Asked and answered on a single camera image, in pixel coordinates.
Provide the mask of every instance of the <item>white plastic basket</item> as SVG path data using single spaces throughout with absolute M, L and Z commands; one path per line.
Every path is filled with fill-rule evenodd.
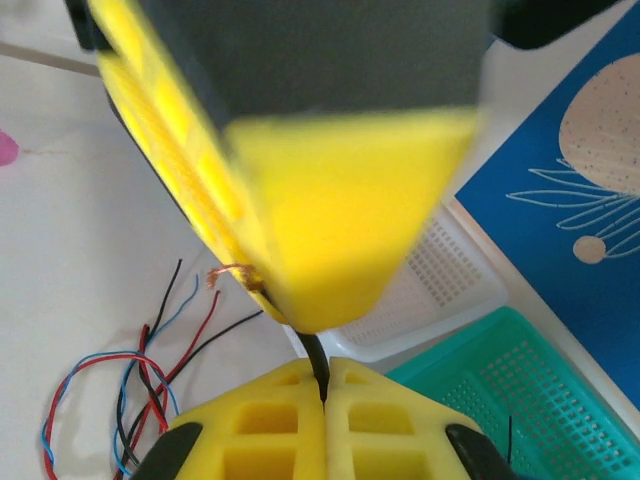
M 376 307 L 319 335 L 330 356 L 375 362 L 439 337 L 505 305 L 507 290 L 475 242 L 441 209 Z M 285 331 L 299 356 L 304 348 Z

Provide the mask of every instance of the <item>black wire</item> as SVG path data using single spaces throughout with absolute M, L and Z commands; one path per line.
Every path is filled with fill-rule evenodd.
M 227 328 L 221 330 L 220 332 L 216 333 L 215 335 L 211 336 L 210 338 L 208 338 L 207 340 L 205 340 L 204 342 L 202 342 L 202 344 L 196 348 L 193 352 L 191 352 L 191 354 L 185 359 L 185 361 L 182 363 L 182 365 L 180 365 L 180 367 L 178 367 L 178 369 L 175 371 L 175 373 L 173 374 L 173 376 L 171 378 L 167 378 L 167 383 L 170 385 L 171 382 L 173 382 L 173 380 L 175 380 L 175 378 L 180 374 L 180 372 L 182 372 L 187 365 L 189 365 L 189 363 L 200 353 L 202 352 L 202 350 L 205 349 L 205 347 L 207 345 L 209 345 L 211 342 L 217 340 L 218 338 L 220 338 L 221 336 L 223 336 L 225 333 L 230 332 L 231 330 L 233 330 L 236 327 L 239 327 L 240 325 L 242 325 L 243 323 L 248 322 L 249 320 L 254 319 L 255 317 L 257 317 L 258 315 L 260 315 L 262 313 L 262 310 L 258 310 L 255 313 L 252 313 L 251 315 L 248 315 L 240 320 L 238 320 L 235 323 L 232 323 L 231 325 L 229 325 Z M 127 463 L 129 461 L 131 457 L 131 455 L 129 453 L 127 453 L 127 450 L 131 451 L 131 442 L 133 441 L 133 437 L 136 434 L 136 429 L 138 428 L 138 425 L 140 424 L 140 422 L 142 421 L 142 416 L 144 415 L 144 411 L 147 408 L 147 405 L 145 405 L 144 407 L 142 407 L 142 409 L 140 410 L 140 412 L 138 413 L 138 415 L 136 416 L 136 418 L 133 420 L 133 423 L 131 424 L 131 428 L 129 429 L 129 434 L 126 435 L 125 440 L 122 442 L 124 445 L 124 453 L 122 454 L 122 458 L 121 458 L 121 462 L 122 465 L 124 465 L 125 467 L 127 466 Z M 122 479 L 124 477 L 124 474 L 119 471 L 116 478 L 118 480 Z
M 169 286 L 167 287 L 167 289 L 164 292 L 164 297 L 162 298 L 162 303 L 160 304 L 160 309 L 158 310 L 158 315 L 156 317 L 155 322 L 153 323 L 153 326 L 147 330 L 146 334 L 144 335 L 144 341 L 143 341 L 143 346 L 146 348 L 146 346 L 149 344 L 149 340 L 151 340 L 151 337 L 153 337 L 153 334 L 156 332 L 156 330 L 158 329 L 159 325 L 160 325 L 160 321 L 162 320 L 162 315 L 164 314 L 164 309 L 167 305 L 167 301 L 169 299 L 169 295 L 171 294 L 171 290 L 173 289 L 173 284 L 176 281 L 176 278 L 178 277 L 178 273 L 180 272 L 180 267 L 182 266 L 182 259 L 178 259 L 178 264 L 176 265 L 176 268 L 173 272 L 173 275 L 171 276 L 171 281 L 169 282 Z M 123 379 L 123 383 L 126 385 L 129 382 L 129 376 L 130 376 L 131 370 L 128 370 L 124 379 Z M 162 405 L 160 404 L 160 398 L 158 397 L 158 395 L 156 395 L 155 389 L 153 388 L 153 386 L 151 385 L 151 383 L 149 382 L 148 378 L 144 375 L 144 370 L 142 369 L 142 364 L 138 364 L 138 374 L 140 376 L 140 381 L 142 382 L 142 384 L 145 386 L 145 388 L 147 389 L 147 394 L 149 395 L 149 397 L 151 398 L 151 400 L 153 401 L 154 405 L 156 406 L 156 408 L 158 409 L 159 412 L 162 412 Z M 122 403 L 124 402 L 124 394 L 122 392 L 122 390 L 120 390 L 118 392 L 118 400 L 116 402 L 116 429 L 118 431 L 118 436 L 120 437 L 120 441 L 122 442 L 123 448 L 124 448 L 124 452 L 125 454 L 131 458 L 131 461 L 133 462 L 134 465 L 139 465 L 140 464 L 140 460 L 138 459 L 138 457 L 136 457 L 136 455 L 133 453 L 133 450 L 130 448 L 129 444 L 130 442 L 126 442 L 127 440 L 127 435 L 125 433 L 124 430 L 124 424 L 123 424 L 123 414 L 122 414 Z
M 509 415 L 509 443 L 507 445 L 507 465 L 511 465 L 512 449 L 513 449 L 513 416 Z
M 160 320 L 162 320 L 162 314 L 164 313 L 164 307 L 167 305 L 167 300 L 169 299 L 169 295 L 171 294 L 171 290 L 173 289 L 173 284 L 178 277 L 178 273 L 180 272 L 180 267 L 182 266 L 182 259 L 178 260 L 178 265 L 176 265 L 176 269 L 173 272 L 173 276 L 171 277 L 171 281 L 169 282 L 169 286 L 167 290 L 164 292 L 164 297 L 162 298 L 162 303 L 160 304 L 160 310 L 158 311 L 158 316 L 156 317 L 156 321 L 154 322 L 151 329 L 149 329 L 149 333 L 147 333 L 147 338 L 145 340 L 145 345 L 149 342 L 149 338 L 153 337 L 153 334 L 156 333 L 158 326 L 160 325 Z
M 322 403 L 327 399 L 327 391 L 329 390 L 329 362 L 322 348 L 322 343 L 317 335 L 308 335 L 306 333 L 296 332 L 302 346 L 307 352 L 313 376 L 318 382 L 318 390 L 320 391 L 320 400 Z

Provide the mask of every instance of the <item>pink object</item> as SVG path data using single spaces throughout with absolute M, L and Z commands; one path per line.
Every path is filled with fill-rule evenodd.
M 20 148 L 13 138 L 0 130 L 0 167 L 9 165 L 16 158 Z

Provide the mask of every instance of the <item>yellow plastic frame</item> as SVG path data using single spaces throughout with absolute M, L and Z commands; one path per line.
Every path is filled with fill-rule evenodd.
M 305 333 L 371 309 L 467 151 L 475 110 L 250 117 L 218 132 L 135 1 L 89 5 L 116 52 L 98 65 L 125 124 L 206 245 L 254 265 L 278 309 L 254 298 Z

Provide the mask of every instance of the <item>copper wire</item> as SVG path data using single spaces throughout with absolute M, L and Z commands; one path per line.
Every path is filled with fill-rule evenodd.
M 259 292 L 262 290 L 262 279 L 256 268 L 253 265 L 245 265 L 242 263 L 231 263 L 229 265 L 221 265 L 217 268 L 209 270 L 207 273 L 207 287 L 212 289 L 215 287 L 218 277 L 224 272 L 230 272 L 232 270 L 238 270 L 242 277 L 242 284 L 244 288 L 250 292 Z

